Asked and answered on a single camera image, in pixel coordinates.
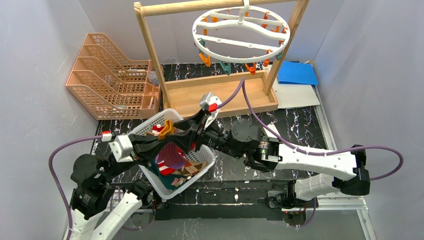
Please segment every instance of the white wall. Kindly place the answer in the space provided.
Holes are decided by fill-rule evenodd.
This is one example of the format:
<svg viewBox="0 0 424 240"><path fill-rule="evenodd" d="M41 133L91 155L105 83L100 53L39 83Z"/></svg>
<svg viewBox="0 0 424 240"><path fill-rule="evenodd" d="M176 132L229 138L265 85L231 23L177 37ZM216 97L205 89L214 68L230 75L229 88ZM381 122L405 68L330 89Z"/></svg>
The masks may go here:
<svg viewBox="0 0 424 240"><path fill-rule="evenodd" d="M86 33L78 0L0 0L0 239L61 239L65 206L48 169L59 145L93 135L97 121L65 89ZM53 166L68 198L74 160L92 142L60 152Z"/></svg>
<svg viewBox="0 0 424 240"><path fill-rule="evenodd" d="M424 239L423 13L421 0L346 0L314 60L338 148L380 144L405 157L365 198L378 239ZM398 162L367 156L371 176Z"/></svg>
<svg viewBox="0 0 424 240"><path fill-rule="evenodd" d="M107 34L130 59L149 59L149 54L134 13L134 0L79 0L94 29ZM156 5L184 2L184 0L141 0L141 4ZM311 0L296 36L287 53L287 60L307 61L314 59L335 16L344 0ZM294 2L260 5L269 9L287 22L295 6ZM206 11L195 11L163 16L147 17L150 32L161 64L200 63L199 49L194 46L192 26L194 21ZM209 30L208 35L232 40L269 44L277 46L273 40L240 28ZM233 47L226 44L209 43L207 47L219 54L237 58L264 55L265 52Z"/></svg>

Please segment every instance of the floor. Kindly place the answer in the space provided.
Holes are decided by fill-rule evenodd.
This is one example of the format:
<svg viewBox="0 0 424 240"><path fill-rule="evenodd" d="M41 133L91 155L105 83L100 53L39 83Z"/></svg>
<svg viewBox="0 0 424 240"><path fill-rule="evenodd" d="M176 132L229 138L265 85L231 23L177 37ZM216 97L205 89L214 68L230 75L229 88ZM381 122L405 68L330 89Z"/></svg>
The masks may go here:
<svg viewBox="0 0 424 240"><path fill-rule="evenodd" d="M258 63L257 68L259 70L262 66ZM232 65L233 73L245 71L243 64ZM166 81L220 74L225 73L219 64L212 64L211 67L204 64L164 66ZM273 123L280 135L293 144L327 148L313 106L263 112L259 117L266 124ZM218 122L228 130L231 123L240 118L258 124L250 115L225 117L218 119ZM128 133L142 122L142 119L101 121L97 132ZM92 153L105 158L110 149L107 143L96 141ZM308 178L314 172L286 169L262 173L246 167L242 159L234 159L217 151L214 153L216 163L207 174L182 194L163 203L165 207L156 210L155 221L143 231L122 230L122 239L365 239L356 211L317 211L313 223L299 231L284 225L280 210L255 204L268 190L284 186L289 180ZM124 185L143 177L136 166L116 177L113 182ZM126 224L130 226L133 222L139 222L142 226L152 216L145 213L136 214L133 218L132 222L129 220Z"/></svg>

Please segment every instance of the wooden frame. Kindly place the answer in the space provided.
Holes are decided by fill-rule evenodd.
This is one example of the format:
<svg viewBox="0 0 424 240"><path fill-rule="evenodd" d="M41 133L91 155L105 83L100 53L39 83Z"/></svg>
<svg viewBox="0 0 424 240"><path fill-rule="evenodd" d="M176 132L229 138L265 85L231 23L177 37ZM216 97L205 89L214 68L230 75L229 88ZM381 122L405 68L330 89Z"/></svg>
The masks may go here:
<svg viewBox="0 0 424 240"><path fill-rule="evenodd" d="M165 82L164 75L160 72L157 75L157 78L163 92L164 108L173 108L184 118L192 116L200 110L199 101L204 94L213 92L221 100L225 100L234 92L241 77L245 77L246 91L250 97L249 100L253 109L257 113L276 110L278 108L278 100L272 90L273 83L277 78L277 74L281 68L284 58L286 57L296 30L305 13L306 7L308 6L309 0L249 0L250 5L294 1L296 1L296 5L294 6L290 20L288 21L290 38L287 46L282 52L281 59L274 60L269 74L265 71L257 71L255 75L251 75L249 72L242 72L233 73L230 76L217 75ZM135 2L135 15L137 16L138 24L140 25L154 69L161 69L161 65L159 63L158 55L156 54L146 17L219 8L231 8L243 5L243 0L195 0L151 6L142 6L140 2ZM218 116L229 117L248 113L250 113L250 111L244 101L243 93L240 91L233 101L220 110Z"/></svg>

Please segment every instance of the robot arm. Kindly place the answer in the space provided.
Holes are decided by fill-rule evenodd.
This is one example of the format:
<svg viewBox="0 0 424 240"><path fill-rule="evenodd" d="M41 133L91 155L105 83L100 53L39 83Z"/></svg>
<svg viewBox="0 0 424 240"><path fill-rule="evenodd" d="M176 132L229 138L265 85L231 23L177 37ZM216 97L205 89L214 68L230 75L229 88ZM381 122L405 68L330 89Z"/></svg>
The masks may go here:
<svg viewBox="0 0 424 240"><path fill-rule="evenodd" d="M109 143L112 154L108 159L97 159L90 154L81 155L74 163L71 179L78 184L70 205L75 221L74 240L111 239L130 215L142 206L151 188L134 182L118 207L98 228L94 229L105 210L114 189L112 179L134 165L147 166L169 142L186 154L198 151L202 145L239 159L259 171L298 169L319 173L304 180L293 180L287 192L278 196L275 203L282 208L302 207L316 196L341 191L344 194L363 196L370 190L370 177L365 169L365 151L347 152L329 156L313 156L297 152L268 137L262 127L246 119L238 119L229 131L221 129L215 121L219 99L206 94L201 110L194 116L173 123L180 132L158 136L115 135ZM328 150L299 146L309 152Z"/></svg>

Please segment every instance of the white plastic basket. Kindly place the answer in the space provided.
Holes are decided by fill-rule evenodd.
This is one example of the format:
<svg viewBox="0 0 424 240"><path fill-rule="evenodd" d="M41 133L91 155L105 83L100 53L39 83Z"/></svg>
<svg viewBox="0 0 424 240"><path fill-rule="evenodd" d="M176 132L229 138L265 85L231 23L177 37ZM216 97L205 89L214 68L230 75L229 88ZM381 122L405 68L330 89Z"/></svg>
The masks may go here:
<svg viewBox="0 0 424 240"><path fill-rule="evenodd" d="M144 135L146 132L151 131L153 126L158 124L164 125L167 119L171 119L173 123L183 120L183 117L178 114L172 108L167 108L156 115L152 116L142 124L135 127L128 134L134 135ZM147 169L145 166L140 165L141 170L151 183L152 187L156 190L157 194L163 199L172 199L177 194L180 194L194 182L196 182L201 176L203 176L214 164L215 164L215 155L207 146L201 146L200 150L197 152L190 152L185 156L187 159L192 161L196 161L198 163L203 163L206 161L208 164L205 168L203 168L198 174L193 176L190 180L187 180L177 189L168 189L164 186L161 179L154 174L152 171Z"/></svg>

